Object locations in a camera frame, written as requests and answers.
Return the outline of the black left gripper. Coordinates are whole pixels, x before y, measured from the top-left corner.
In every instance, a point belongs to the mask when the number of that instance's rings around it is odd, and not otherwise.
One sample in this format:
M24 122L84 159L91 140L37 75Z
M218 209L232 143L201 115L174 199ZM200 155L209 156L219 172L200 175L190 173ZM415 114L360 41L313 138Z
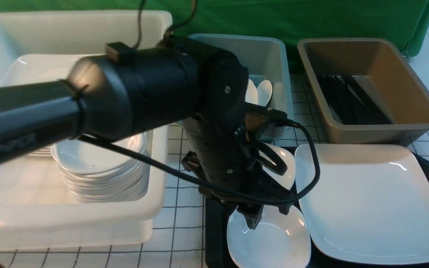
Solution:
M239 211L250 229L257 227L265 205L276 202L279 212L289 212L294 193L263 170L284 175L287 166L264 142L249 136L245 122L228 134L203 119L188 118L183 126L194 151L184 157L182 166L200 181L222 188L201 185L202 195L229 214Z

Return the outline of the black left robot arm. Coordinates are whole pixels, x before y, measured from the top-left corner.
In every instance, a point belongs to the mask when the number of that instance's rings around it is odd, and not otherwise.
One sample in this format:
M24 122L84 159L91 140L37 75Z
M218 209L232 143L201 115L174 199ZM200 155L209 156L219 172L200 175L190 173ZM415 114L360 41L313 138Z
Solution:
M284 175L287 165L246 126L246 117L272 113L245 102L248 78L231 51L190 38L170 36L144 50L107 44L66 79L0 87L0 164L76 138L198 185L255 229L264 205L287 215L299 198L264 170ZM194 149L183 164L195 176L114 145L177 121Z

